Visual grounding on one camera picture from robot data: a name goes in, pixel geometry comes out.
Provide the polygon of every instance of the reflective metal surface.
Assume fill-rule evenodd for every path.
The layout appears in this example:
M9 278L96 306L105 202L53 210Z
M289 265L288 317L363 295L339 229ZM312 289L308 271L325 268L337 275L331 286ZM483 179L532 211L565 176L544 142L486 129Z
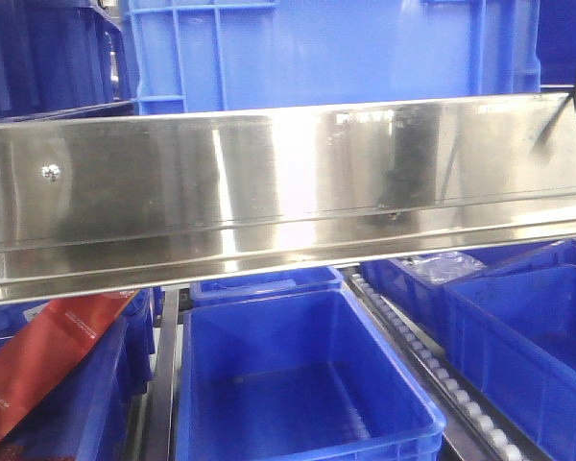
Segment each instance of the reflective metal surface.
M576 234L563 98L0 125L0 303Z

